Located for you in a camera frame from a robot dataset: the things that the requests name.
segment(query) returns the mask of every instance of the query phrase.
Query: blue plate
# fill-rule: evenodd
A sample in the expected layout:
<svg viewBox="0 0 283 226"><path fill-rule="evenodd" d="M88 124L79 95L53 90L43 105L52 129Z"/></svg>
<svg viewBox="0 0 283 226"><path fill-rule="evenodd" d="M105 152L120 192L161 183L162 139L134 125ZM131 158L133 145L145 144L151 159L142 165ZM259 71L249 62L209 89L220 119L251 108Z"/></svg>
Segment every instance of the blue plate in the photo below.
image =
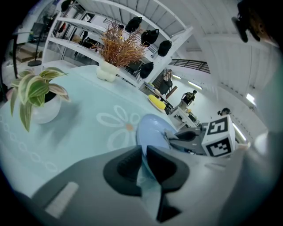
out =
<svg viewBox="0 0 283 226"><path fill-rule="evenodd" d="M173 133L177 131L164 119L154 114L145 115L138 124L137 143L141 145L142 152L146 156L146 148L148 145L169 148L168 143L164 139L164 129Z"/></svg>

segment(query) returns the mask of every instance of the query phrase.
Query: dried plant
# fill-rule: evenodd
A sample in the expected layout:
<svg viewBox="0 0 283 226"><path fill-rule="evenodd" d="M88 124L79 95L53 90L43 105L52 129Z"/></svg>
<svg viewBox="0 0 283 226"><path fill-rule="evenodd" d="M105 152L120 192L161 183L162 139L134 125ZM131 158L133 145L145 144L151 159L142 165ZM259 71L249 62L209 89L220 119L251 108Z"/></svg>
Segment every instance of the dried plant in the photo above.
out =
<svg viewBox="0 0 283 226"><path fill-rule="evenodd" d="M130 62L139 61L145 54L145 47L139 43L138 34L141 31L142 29L139 28L135 32L130 33L127 39L123 39L119 24L116 21L112 21L101 37L104 46L93 45L91 49L99 50L106 62L118 68L125 67Z"/></svg>

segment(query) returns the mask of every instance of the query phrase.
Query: yellow object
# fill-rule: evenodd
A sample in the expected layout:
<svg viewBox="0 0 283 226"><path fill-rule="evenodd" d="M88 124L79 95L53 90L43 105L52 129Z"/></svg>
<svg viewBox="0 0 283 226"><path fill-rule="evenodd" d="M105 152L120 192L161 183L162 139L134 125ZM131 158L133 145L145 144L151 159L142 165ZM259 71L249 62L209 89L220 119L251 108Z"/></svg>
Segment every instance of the yellow object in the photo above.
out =
<svg viewBox="0 0 283 226"><path fill-rule="evenodd" d="M157 99L155 96L153 96L152 94L149 95L149 99L150 99L151 102L152 102L156 107L158 107L159 109L161 109L161 110L164 110L164 109L165 109L166 105L165 105L162 101L158 100L158 99Z"/></svg>

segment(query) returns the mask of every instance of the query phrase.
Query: white shelf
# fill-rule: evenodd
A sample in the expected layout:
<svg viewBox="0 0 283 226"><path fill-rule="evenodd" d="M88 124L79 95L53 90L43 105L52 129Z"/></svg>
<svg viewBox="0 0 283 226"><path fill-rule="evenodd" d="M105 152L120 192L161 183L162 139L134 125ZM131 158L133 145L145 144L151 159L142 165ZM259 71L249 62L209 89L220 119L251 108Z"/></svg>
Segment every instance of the white shelf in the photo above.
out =
<svg viewBox="0 0 283 226"><path fill-rule="evenodd" d="M86 31L97 33L97 34L101 34L102 32L106 31L105 27L102 27L102 26L99 26L93 23L89 23L83 20L71 19L71 18L65 18L65 17L60 17L58 20L71 24L75 27L84 29Z"/></svg>
<svg viewBox="0 0 283 226"><path fill-rule="evenodd" d="M56 68L61 69L62 71L65 71L71 68L76 68L77 66L65 60L55 60L55 61L43 63L43 67L44 68L56 67Z"/></svg>
<svg viewBox="0 0 283 226"><path fill-rule="evenodd" d="M79 45L75 42L72 41L68 41L65 39L59 39L59 38L50 38L49 41L52 41L54 43L57 43L59 45L62 45L66 48L72 49L78 53L83 54L84 56L87 56L89 58L91 58L92 60L101 63L103 61L103 58L100 56L99 53L94 52L91 49L88 49L82 45ZM128 82L130 82L131 84L133 84L135 87L138 86L137 80L128 72L126 72L124 69L120 68L118 75L121 76L122 78L124 78L125 80L127 80Z"/></svg>

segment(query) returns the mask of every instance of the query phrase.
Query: white cube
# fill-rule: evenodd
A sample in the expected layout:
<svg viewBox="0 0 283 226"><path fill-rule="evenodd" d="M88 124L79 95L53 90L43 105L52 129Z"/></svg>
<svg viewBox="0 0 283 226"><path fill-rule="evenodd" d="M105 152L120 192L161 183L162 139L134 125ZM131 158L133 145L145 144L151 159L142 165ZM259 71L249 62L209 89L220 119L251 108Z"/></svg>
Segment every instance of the white cube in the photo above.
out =
<svg viewBox="0 0 283 226"><path fill-rule="evenodd" d="M231 117L225 115L208 124L202 147L208 156L224 157L235 150L235 139Z"/></svg>

